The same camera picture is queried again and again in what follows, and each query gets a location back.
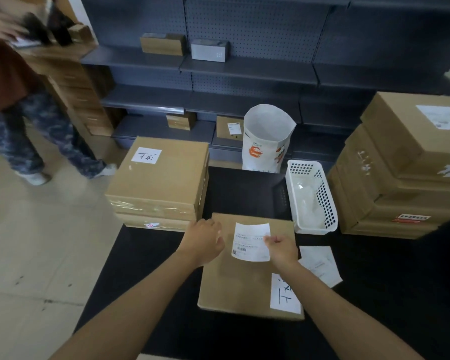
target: pegboard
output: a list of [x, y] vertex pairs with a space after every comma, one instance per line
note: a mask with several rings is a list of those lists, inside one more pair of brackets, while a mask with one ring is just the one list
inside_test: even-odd
[[310, 63], [329, 7], [273, 0], [186, 0], [188, 38], [230, 42], [239, 57]]
[[187, 34], [182, 0], [82, 0], [98, 42], [140, 47], [144, 33]]
[[192, 77], [186, 72], [127, 66], [112, 66], [110, 70], [116, 84], [192, 90]]
[[193, 90], [221, 95], [297, 99], [300, 84], [192, 73]]
[[337, 7], [313, 62], [443, 73], [450, 68], [450, 14]]

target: black table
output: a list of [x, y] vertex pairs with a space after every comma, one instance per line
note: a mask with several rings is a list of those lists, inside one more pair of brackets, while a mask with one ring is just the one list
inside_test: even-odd
[[[204, 218], [213, 212], [291, 219], [281, 174], [210, 167]], [[123, 226], [78, 321], [81, 328], [150, 274], [178, 247], [182, 233]], [[343, 278], [334, 290], [423, 357], [450, 359], [450, 223], [420, 240], [297, 235], [297, 245], [329, 245]], [[336, 359], [308, 317], [288, 322], [197, 307], [202, 270], [179, 289], [144, 353], [178, 359]]]

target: white paper bag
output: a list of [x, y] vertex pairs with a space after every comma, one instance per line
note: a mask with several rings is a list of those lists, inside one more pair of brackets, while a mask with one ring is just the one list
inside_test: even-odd
[[279, 173], [296, 125], [271, 104], [250, 108], [243, 119], [242, 169]]

